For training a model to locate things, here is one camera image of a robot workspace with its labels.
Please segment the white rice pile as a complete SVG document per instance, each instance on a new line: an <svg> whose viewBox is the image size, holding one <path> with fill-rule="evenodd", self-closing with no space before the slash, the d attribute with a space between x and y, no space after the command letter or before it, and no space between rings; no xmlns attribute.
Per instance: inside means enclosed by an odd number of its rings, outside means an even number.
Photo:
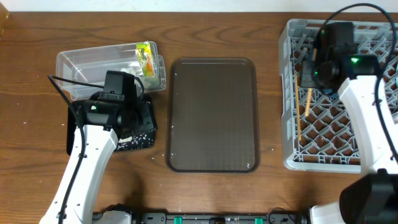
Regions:
<svg viewBox="0 0 398 224"><path fill-rule="evenodd" d="M130 136L125 139L120 139L116 147L116 151L131 151L136 149L146 149L154 145L155 131Z"/></svg>

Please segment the white tissue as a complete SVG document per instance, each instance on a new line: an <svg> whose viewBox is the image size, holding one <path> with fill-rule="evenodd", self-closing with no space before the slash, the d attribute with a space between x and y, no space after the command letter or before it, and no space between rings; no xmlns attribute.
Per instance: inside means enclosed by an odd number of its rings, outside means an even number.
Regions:
<svg viewBox="0 0 398 224"><path fill-rule="evenodd" d="M140 67L126 67L126 68L120 69L120 71L134 75L135 77L139 76L142 73L142 70Z"/></svg>

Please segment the yellow snack wrapper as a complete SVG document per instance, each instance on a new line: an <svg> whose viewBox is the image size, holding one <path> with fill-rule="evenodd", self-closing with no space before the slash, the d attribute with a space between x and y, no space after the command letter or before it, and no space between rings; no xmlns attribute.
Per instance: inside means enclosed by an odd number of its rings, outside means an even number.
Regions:
<svg viewBox="0 0 398 224"><path fill-rule="evenodd" d="M145 77L154 77L154 58L149 42L139 42L136 44L136 54L139 65Z"/></svg>

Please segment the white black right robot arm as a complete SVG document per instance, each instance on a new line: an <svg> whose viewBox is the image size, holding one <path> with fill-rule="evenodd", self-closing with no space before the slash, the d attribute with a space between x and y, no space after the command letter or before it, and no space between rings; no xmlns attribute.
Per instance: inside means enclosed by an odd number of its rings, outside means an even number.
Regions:
<svg viewBox="0 0 398 224"><path fill-rule="evenodd" d="M362 175L340 193L338 201L312 207L310 223L397 223L397 125L381 75L373 55L302 64L301 87L331 89L343 103L359 149Z"/></svg>

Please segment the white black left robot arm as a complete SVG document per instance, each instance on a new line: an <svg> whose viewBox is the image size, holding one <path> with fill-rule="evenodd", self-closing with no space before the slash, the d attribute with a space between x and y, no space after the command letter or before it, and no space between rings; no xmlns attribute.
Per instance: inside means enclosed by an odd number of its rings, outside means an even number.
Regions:
<svg viewBox="0 0 398 224"><path fill-rule="evenodd" d="M113 205L101 215L94 214L94 205L112 153L153 144L152 102L79 100L70 114L76 120L69 134L70 158L41 223L137 223L138 215L125 205Z"/></svg>

